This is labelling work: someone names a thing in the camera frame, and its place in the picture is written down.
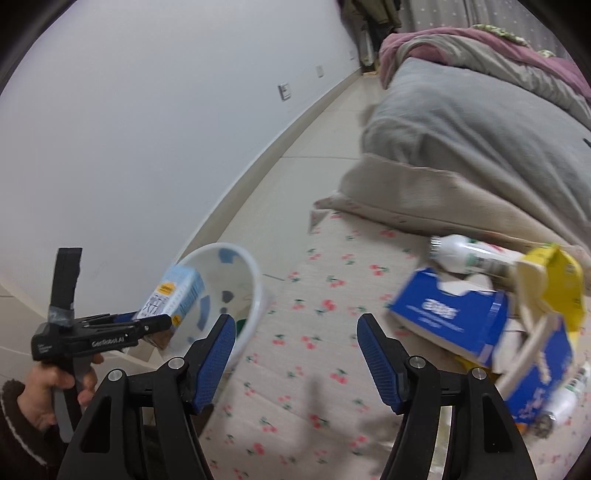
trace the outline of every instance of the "mattress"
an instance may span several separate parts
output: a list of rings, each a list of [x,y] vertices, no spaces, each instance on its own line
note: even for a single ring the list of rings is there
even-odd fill
[[[216,480],[380,478],[402,417],[380,400],[356,340],[358,317],[373,313],[409,354],[440,369],[460,368],[385,308],[427,249],[426,237],[348,213],[331,211],[314,227],[306,256],[261,321],[200,438]],[[583,330],[576,362],[590,345]],[[590,416],[584,397],[568,426],[528,441],[540,480],[568,472],[591,435]],[[447,425],[449,411],[442,409],[440,431]],[[444,437],[433,479],[441,477]]]

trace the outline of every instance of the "brown sleeve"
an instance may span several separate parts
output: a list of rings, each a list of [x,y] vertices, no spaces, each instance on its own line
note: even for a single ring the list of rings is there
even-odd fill
[[[367,14],[373,18],[377,23],[384,24],[388,23],[388,11],[384,0],[356,0],[359,5],[367,12]]]
[[[400,14],[398,10],[392,3],[392,0],[385,0],[386,10],[388,11],[388,17],[390,18],[390,23],[392,27],[397,30],[402,27],[402,22],[400,21]]]
[[[343,18],[346,18],[351,22],[366,23],[363,13],[357,9],[357,6],[353,0],[345,0],[342,9],[342,15]]]
[[[14,480],[53,480],[64,447],[57,429],[41,433],[23,416],[17,398],[24,388],[10,380],[0,394],[0,471]]]

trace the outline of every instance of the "tile floor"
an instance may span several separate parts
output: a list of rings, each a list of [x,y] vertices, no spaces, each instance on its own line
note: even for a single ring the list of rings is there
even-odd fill
[[[306,250],[312,203],[335,190],[359,158],[363,126],[384,94],[376,77],[360,77],[285,152],[220,237],[251,252],[275,294]],[[42,321],[0,286],[0,385],[24,379]],[[110,357],[100,370],[121,361]]]

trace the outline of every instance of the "baseboard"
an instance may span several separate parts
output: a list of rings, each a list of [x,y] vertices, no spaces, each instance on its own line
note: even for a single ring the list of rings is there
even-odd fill
[[[246,173],[235,183],[228,194],[220,201],[212,214],[197,231],[180,258],[203,245],[217,242],[223,231],[230,224],[247,198],[254,192],[261,180],[269,173],[273,165],[283,156],[316,118],[361,76],[360,70],[353,72],[345,80],[327,92],[314,105],[299,116],[260,157],[251,165]]]

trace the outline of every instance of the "white plastic bowl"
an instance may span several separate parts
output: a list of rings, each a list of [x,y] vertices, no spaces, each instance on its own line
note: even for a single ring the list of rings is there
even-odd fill
[[[246,318],[228,359],[227,368],[235,367],[272,302],[258,264],[248,251],[228,243],[205,245],[179,263],[199,272],[205,290],[162,352],[163,360],[183,356],[195,340],[207,336],[222,313],[227,313],[235,321]]]

